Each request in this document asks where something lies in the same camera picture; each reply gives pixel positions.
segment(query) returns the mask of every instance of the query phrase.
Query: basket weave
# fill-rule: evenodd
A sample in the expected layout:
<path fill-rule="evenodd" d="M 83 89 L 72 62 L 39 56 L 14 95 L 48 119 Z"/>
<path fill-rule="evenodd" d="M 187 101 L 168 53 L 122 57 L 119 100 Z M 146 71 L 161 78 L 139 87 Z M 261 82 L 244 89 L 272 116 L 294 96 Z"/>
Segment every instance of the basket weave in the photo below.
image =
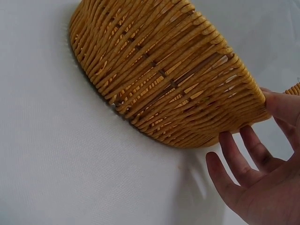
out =
<path fill-rule="evenodd" d="M 188 0 L 83 0 L 70 41 L 105 99 L 165 144 L 211 146 L 270 117 L 245 65 Z"/>

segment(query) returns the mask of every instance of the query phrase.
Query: woven basket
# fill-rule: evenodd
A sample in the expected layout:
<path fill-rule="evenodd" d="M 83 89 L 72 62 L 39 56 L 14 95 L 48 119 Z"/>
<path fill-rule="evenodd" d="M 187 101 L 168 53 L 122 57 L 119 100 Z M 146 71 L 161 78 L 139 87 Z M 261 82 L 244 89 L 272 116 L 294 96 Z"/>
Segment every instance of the woven basket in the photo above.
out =
<path fill-rule="evenodd" d="M 70 42 L 109 104 L 165 144 L 211 146 L 270 117 L 245 65 L 188 0 L 83 0 Z"/>

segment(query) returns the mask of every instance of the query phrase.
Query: wicker basket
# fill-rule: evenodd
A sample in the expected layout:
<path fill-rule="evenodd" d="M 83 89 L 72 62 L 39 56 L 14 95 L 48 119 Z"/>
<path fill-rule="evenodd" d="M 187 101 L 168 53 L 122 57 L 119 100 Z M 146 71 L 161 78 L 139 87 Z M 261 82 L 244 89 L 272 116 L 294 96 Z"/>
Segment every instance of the wicker basket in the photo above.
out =
<path fill-rule="evenodd" d="M 83 0 L 70 42 L 109 104 L 165 144 L 211 146 L 270 117 L 245 65 L 188 0 Z"/>

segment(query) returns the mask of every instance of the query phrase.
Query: white cloth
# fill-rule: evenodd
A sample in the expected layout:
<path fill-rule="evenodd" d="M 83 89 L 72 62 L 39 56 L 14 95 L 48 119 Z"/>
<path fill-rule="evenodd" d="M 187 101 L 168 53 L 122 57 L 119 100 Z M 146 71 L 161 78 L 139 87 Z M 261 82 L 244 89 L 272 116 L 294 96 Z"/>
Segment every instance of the white cloth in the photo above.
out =
<path fill-rule="evenodd" d="M 194 3 L 262 86 L 297 82 L 299 0 Z M 242 224 L 207 176 L 205 153 L 218 146 L 159 144 L 93 90 L 68 46 L 77 4 L 0 0 L 0 224 Z M 256 128 L 277 157 L 290 156 L 272 121 Z"/>

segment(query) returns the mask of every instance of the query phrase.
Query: palm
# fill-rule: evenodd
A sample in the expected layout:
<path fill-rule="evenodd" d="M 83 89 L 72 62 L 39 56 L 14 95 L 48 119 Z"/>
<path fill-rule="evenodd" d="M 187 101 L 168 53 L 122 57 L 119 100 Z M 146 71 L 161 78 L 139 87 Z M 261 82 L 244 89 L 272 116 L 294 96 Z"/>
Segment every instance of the palm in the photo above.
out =
<path fill-rule="evenodd" d="M 216 153 L 207 155 L 210 176 L 225 203 L 251 225 L 300 224 L 300 97 L 274 95 L 267 108 L 289 140 L 293 156 L 274 158 L 251 127 L 240 134 L 259 171 L 241 155 L 229 132 L 220 134 L 223 155 L 239 185 L 233 183 Z"/>
<path fill-rule="evenodd" d="M 300 164 L 284 163 L 251 186 L 237 202 L 242 218 L 250 224 L 296 224 L 300 209 Z"/>

